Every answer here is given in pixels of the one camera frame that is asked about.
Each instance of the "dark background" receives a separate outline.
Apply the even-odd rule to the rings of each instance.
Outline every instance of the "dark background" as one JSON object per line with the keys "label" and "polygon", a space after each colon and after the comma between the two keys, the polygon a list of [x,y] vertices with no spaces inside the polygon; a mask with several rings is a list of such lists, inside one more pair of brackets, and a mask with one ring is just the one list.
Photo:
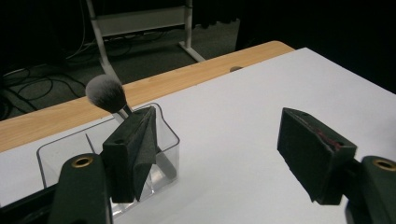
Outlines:
{"label": "dark background", "polygon": [[[1,74],[30,65],[67,66],[82,36],[84,0],[15,0],[1,6]],[[97,14],[172,7],[180,0],[95,0]],[[240,20],[235,50],[279,40],[310,48],[396,93],[396,8],[390,1],[195,0],[193,24]],[[93,40],[85,20],[86,42]]]}

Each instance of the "brass screw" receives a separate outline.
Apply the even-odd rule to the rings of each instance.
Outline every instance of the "brass screw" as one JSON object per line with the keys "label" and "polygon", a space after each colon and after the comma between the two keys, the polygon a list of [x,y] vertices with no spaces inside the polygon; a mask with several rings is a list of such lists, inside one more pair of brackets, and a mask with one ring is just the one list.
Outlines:
{"label": "brass screw", "polygon": [[385,161],[385,160],[378,159],[378,160],[374,160],[373,164],[383,170],[396,172],[396,164],[392,161]]}
{"label": "brass screw", "polygon": [[72,166],[74,168],[82,168],[82,167],[88,166],[92,162],[93,162],[92,157],[80,157],[73,161]]}

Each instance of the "makeup brush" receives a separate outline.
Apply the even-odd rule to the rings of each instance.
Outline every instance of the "makeup brush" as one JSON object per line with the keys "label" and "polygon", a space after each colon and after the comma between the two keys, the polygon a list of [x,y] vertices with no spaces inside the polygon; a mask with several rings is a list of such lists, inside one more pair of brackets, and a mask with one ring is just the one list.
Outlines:
{"label": "makeup brush", "polygon": [[[85,93],[93,105],[110,112],[119,123],[123,123],[132,115],[122,84],[115,77],[109,75],[94,77],[88,82]],[[156,162],[169,179],[174,179],[177,176],[175,166],[159,148],[157,148]]]}
{"label": "makeup brush", "polygon": [[111,113],[119,123],[131,114],[121,82],[109,75],[94,77],[85,89],[88,100],[99,108]]}

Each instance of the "black cable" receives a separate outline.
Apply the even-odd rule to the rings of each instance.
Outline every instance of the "black cable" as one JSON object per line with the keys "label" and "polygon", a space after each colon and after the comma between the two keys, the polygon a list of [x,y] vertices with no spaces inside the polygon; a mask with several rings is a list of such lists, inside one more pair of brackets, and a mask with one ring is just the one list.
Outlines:
{"label": "black cable", "polygon": [[116,55],[112,55],[108,53],[108,57],[112,57],[112,58],[117,58],[117,57],[122,57],[124,55],[127,55],[129,53],[129,51],[131,51],[132,49],[132,43],[130,41],[128,41],[128,39],[126,37],[123,37],[122,40],[124,40],[124,43],[121,43],[121,40],[117,39],[117,40],[111,40],[107,43],[107,45],[113,49],[121,49],[124,48],[125,45],[128,46],[128,49],[125,50],[123,53],[120,54],[116,54]]}
{"label": "black cable", "polygon": [[22,114],[27,114],[27,113],[29,113],[29,111],[23,110],[23,109],[21,109],[21,108],[15,106],[15,105],[13,105],[13,107],[16,108],[18,111],[20,111]]}
{"label": "black cable", "polygon": [[59,80],[59,79],[53,79],[53,81],[62,82],[64,85],[66,85],[66,86],[69,88],[69,90],[70,90],[77,98],[81,97],[81,96],[79,96],[78,94],[76,94],[75,91],[73,91],[73,88],[72,88],[67,82],[62,81],[62,80]]}
{"label": "black cable", "polygon": [[85,87],[86,87],[84,83],[82,83],[82,82],[76,80],[76,79],[73,78],[73,77],[70,77],[69,75],[67,75],[67,74],[65,74],[65,73],[52,73],[52,74],[49,74],[49,75],[45,75],[45,77],[48,77],[48,76],[56,76],[56,75],[60,75],[60,76],[62,76],[62,77],[67,77],[67,78],[69,78],[70,80],[72,80],[72,81],[76,82],[77,84],[79,84],[80,86],[82,86],[82,88],[84,88],[84,89],[85,89]]}
{"label": "black cable", "polygon": [[25,98],[25,99],[26,99],[27,101],[33,101],[33,100],[38,100],[38,99],[43,98],[44,96],[48,95],[48,94],[52,91],[52,88],[53,88],[53,81],[52,81],[50,78],[47,78],[47,77],[43,77],[43,78],[44,78],[44,79],[38,79],[38,80],[35,80],[35,81],[31,82],[31,83],[25,84],[24,86],[22,86],[22,87],[17,91],[17,94],[21,95],[21,92],[22,92],[24,89],[26,89],[27,87],[30,87],[30,86],[32,86],[32,85],[38,83],[38,82],[49,81],[50,86],[49,86],[49,89],[48,89],[46,92],[42,93],[41,95],[39,95],[39,96],[37,96],[37,97],[34,97],[34,98]]}
{"label": "black cable", "polygon": [[166,36],[167,34],[168,34],[168,31],[163,31],[159,36],[157,36],[157,37],[155,37],[153,39],[150,39],[149,41],[150,42],[157,41],[157,40],[163,38],[164,36]]}
{"label": "black cable", "polygon": [[81,44],[78,48],[78,50],[76,50],[76,52],[74,52],[72,55],[69,55],[66,57],[66,59],[70,59],[73,58],[74,56],[80,54],[84,49],[82,49],[82,47],[84,46],[84,42],[85,42],[85,34],[86,34],[86,30],[85,30],[85,17],[84,17],[84,10],[82,7],[82,0],[79,0],[79,9],[81,12],[81,20],[82,20],[82,40],[81,40]]}
{"label": "black cable", "polygon": [[35,107],[32,103],[30,103],[28,100],[26,100],[25,98],[23,98],[22,96],[20,96],[19,94],[17,94],[15,91],[13,91],[12,89],[9,88],[4,88],[5,91],[8,91],[10,93],[12,93],[13,95],[15,95],[18,99],[20,99],[21,101],[25,102],[26,104],[28,104],[30,107],[33,108],[33,110],[37,110],[37,107]]}
{"label": "black cable", "polygon": [[22,82],[23,82],[24,80],[26,80],[27,78],[30,77],[31,72],[30,72],[30,69],[29,69],[29,68],[23,68],[21,71],[27,71],[27,75],[26,75],[25,77],[12,77],[12,78],[7,78],[7,77],[12,76],[13,74],[3,76],[3,81],[4,81],[5,83],[6,83],[6,81],[8,81],[8,80],[17,80],[15,83],[11,83],[11,84],[8,84],[8,85],[7,85],[7,84],[4,84],[4,85],[7,85],[8,87],[18,86],[18,85],[22,84]]}
{"label": "black cable", "polygon": [[[67,61],[69,63],[85,63],[87,61],[90,61],[93,58],[94,55],[98,55],[98,51],[99,51],[98,48],[91,48],[91,46],[90,46],[89,48],[84,50],[84,52],[81,52],[78,56],[75,56],[75,57],[73,57],[71,59],[68,59]],[[82,60],[78,59],[78,58],[85,57],[85,56],[88,56],[88,58],[85,58],[85,59],[82,59]]]}
{"label": "black cable", "polygon": [[8,87],[8,88],[14,88],[14,87],[19,87],[19,86],[21,86],[21,85],[25,85],[25,84],[30,84],[30,83],[32,83],[32,82],[36,82],[36,81],[38,81],[39,79],[42,79],[43,77],[29,77],[29,78],[24,78],[24,77],[21,77],[21,78],[12,78],[11,80],[20,80],[20,81],[18,81],[18,83],[12,83],[12,84],[7,84],[6,83],[6,87]]}
{"label": "black cable", "polygon": [[2,108],[0,110],[0,120],[4,120],[11,114],[13,104],[3,94],[0,94],[0,104]]}

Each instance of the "metal stand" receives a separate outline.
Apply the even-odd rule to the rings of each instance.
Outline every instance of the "metal stand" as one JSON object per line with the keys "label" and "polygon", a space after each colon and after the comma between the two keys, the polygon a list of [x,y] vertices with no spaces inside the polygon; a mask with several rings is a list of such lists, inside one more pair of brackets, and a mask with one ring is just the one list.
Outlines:
{"label": "metal stand", "polygon": [[107,58],[103,36],[121,35],[175,25],[185,25],[185,40],[179,45],[197,62],[205,59],[191,47],[192,0],[186,0],[186,6],[136,11],[114,15],[96,16],[92,0],[86,0],[91,24],[95,34],[101,58],[100,63],[106,74],[117,77]]}

